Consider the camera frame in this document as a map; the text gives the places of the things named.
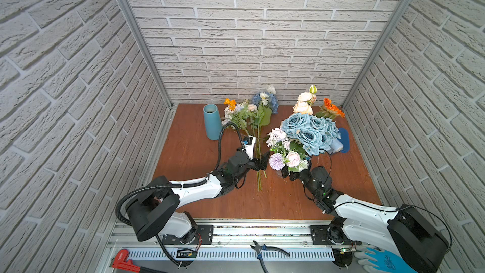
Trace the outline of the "dusty blue rose bouquet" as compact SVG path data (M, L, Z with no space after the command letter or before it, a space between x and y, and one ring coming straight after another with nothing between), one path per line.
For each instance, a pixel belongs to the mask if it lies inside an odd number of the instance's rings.
M301 113L289 116L280 129L289 139L297 141L309 156L329 152L332 142L341 138L340 130L331 119Z

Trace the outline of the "orange gerbera stem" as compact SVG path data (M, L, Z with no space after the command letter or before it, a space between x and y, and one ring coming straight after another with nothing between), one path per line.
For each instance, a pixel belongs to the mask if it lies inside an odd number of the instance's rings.
M324 103L320 110L314 114L318 118L335 120L337 117L345 118L345 113L337 107L329 98L324 98Z

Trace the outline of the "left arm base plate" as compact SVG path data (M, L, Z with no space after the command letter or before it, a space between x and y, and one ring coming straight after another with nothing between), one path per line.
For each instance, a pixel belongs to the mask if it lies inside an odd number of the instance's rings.
M164 245L211 245L213 240L214 225L203 224L198 225L197 229L190 230L182 238L177 238L174 235L164 235L162 242Z

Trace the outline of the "peach rose stem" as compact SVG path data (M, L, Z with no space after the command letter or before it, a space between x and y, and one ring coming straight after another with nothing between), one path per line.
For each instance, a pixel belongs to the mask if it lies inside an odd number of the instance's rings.
M317 100L317 87L312 85L308 92L303 92L298 96L298 100L293 107L293 113L302 115L313 115L312 106Z

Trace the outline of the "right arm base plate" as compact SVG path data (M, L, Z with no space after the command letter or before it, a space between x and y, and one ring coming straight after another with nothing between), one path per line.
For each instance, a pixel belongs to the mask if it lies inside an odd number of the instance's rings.
M311 238L313 245L347 245L356 246L362 245L362 241L350 240L342 231L342 228L330 224L330 225L311 225L310 227Z

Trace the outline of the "white lilac mixed bouquet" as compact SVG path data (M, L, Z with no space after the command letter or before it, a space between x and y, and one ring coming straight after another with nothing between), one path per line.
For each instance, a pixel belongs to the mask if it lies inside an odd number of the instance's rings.
M303 145L296 139L291 139L280 128L274 128L266 141L272 155L269 165L273 170L300 173L310 166L310 157Z

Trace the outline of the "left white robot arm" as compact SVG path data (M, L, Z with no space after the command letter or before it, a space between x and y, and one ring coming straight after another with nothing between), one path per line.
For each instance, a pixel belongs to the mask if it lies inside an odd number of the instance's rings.
M122 197L116 206L116 216L133 228L138 241L150 240L161 233L189 243L198 226L188 212L176 210L199 200L227 195L248 172L266 169L269 156L266 152L261 159L250 159L245 151L239 150L204 178L168 181L160 176Z

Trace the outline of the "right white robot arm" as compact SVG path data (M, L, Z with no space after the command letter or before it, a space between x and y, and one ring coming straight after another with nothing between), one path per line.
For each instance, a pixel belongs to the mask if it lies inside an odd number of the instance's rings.
M421 213L421 208L379 206L352 198L332 187L323 166L301 172L282 170L284 178L299 181L310 200L325 214L334 216L328 227L334 245L360 241L400 257L416 272L437 272L451 243Z

